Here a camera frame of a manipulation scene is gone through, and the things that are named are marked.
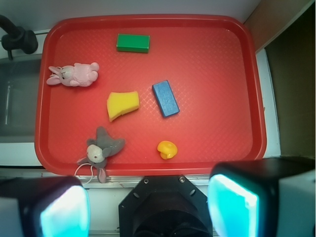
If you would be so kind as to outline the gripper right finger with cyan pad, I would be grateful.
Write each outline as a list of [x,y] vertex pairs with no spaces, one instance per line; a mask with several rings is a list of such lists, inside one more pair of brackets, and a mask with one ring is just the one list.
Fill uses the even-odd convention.
[[210,174],[207,203],[213,228],[221,237],[313,237],[315,160],[218,163]]

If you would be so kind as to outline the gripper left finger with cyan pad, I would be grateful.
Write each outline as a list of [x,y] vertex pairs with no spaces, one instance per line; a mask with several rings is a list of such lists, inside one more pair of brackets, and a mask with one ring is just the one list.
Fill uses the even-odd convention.
[[86,237],[89,227],[89,197],[78,178],[12,178],[0,182],[2,237]]

